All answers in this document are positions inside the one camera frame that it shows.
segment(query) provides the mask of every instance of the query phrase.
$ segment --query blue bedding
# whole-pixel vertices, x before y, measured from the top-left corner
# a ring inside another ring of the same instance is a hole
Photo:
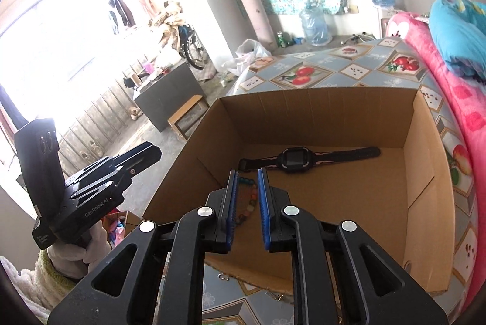
[[[459,77],[486,79],[486,4],[436,0],[429,27],[450,71]]]

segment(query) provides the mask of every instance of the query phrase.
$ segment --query rolled mat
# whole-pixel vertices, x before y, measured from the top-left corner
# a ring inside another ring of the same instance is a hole
[[[275,34],[270,26],[267,13],[263,8],[262,0],[241,0],[245,7],[250,22],[257,34],[258,41],[269,51],[275,51],[278,47]]]

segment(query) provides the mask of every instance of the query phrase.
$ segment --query watch strap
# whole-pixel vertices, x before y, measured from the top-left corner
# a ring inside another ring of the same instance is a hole
[[[359,148],[349,151],[330,151],[328,153],[314,153],[315,165],[325,163],[351,162],[362,159],[377,158],[381,151],[378,147]]]
[[[262,159],[240,159],[238,169],[240,171],[254,171],[260,168],[278,168],[277,163],[278,156],[271,156],[270,158]]]

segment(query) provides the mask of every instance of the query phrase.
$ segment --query wooden bench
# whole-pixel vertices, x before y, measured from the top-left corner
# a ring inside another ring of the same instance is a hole
[[[184,116],[186,116],[193,108],[196,107],[196,105],[200,104],[200,103],[203,103],[206,105],[206,110],[209,109],[209,104],[207,104],[207,101],[206,99],[204,98],[204,96],[202,95],[194,95],[192,98],[190,98],[186,103],[184,103],[184,105],[179,109],[177,110],[168,120],[167,122],[169,123],[169,125],[172,126],[172,129],[174,129],[174,131],[177,133],[177,135],[187,141],[187,137],[185,135],[185,132],[182,132],[181,129],[177,126],[178,122],[181,121],[181,119],[184,118]],[[191,129],[191,127],[194,126],[194,124],[196,124],[196,122],[198,122],[198,120],[203,117],[203,115],[201,115],[199,118],[197,118],[196,120],[194,120],[194,122],[186,129],[186,132]]]

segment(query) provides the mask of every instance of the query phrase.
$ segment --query white fuzzy sleeve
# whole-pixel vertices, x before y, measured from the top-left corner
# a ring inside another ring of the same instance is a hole
[[[40,252],[35,270],[24,269],[20,274],[3,256],[0,262],[20,297],[42,323],[47,323],[51,310],[74,288],[72,281],[56,271],[46,251]]]

